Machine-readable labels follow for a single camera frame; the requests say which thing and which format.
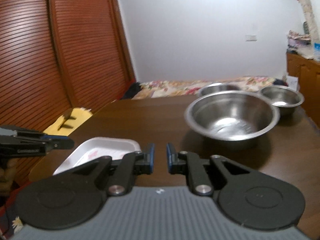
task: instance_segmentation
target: dark cloth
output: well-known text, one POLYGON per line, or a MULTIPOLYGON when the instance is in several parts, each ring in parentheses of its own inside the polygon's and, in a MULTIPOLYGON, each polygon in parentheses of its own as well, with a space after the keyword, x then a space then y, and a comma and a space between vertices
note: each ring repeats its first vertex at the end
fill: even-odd
POLYGON ((120 99, 132 99, 136 94, 138 94, 141 91, 140 83, 135 82, 133 83, 127 92, 124 94, 124 96, 120 99))
POLYGON ((276 79, 274 82, 273 82, 273 85, 277 85, 277 86, 288 86, 288 84, 284 81, 282 81, 281 79, 276 79))

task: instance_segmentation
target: louvered wooden door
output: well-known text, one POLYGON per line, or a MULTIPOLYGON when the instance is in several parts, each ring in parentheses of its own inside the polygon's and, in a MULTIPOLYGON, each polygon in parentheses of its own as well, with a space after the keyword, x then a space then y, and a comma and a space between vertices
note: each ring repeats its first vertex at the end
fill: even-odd
POLYGON ((96 111, 124 92, 110 0, 49 0, 57 56, 79 106, 96 111))
MULTIPOLYGON (((44 130, 71 105, 51 42, 47 0, 0 0, 0 124, 44 130)), ((22 185, 39 158, 19 160, 22 185)))

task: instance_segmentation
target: floral bedspread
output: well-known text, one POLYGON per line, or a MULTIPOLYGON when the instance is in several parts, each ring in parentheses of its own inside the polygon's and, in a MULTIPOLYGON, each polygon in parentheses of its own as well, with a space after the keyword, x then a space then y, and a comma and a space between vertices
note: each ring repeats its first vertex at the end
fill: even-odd
POLYGON ((200 88, 213 82, 236 84, 244 91, 255 92, 262 87, 271 86, 275 80, 271 77, 241 77, 223 81, 151 81, 142 83, 142 90, 133 99, 194 95, 200 88))

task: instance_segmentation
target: black circular base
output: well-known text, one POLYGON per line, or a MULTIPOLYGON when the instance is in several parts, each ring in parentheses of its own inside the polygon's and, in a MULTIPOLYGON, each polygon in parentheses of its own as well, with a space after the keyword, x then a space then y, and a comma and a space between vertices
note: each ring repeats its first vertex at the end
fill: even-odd
POLYGON ((305 207, 296 187, 262 173, 233 176, 219 193, 218 202, 233 221, 258 230, 296 224, 305 207))
POLYGON ((101 192, 88 178, 68 174, 30 184, 17 196, 17 212, 24 223, 41 229, 64 229, 81 224, 103 204, 101 192))

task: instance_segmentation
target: white plastic tray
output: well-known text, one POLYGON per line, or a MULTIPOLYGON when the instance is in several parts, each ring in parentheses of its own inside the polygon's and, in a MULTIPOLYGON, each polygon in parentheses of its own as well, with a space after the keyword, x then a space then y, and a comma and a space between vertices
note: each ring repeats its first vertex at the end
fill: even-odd
POLYGON ((53 175, 88 161, 92 161, 101 156, 109 155, 113 160, 119 160, 122 159, 125 154, 134 151, 140 151, 140 146, 136 141, 95 137, 79 145, 79 147, 55 170, 53 175))

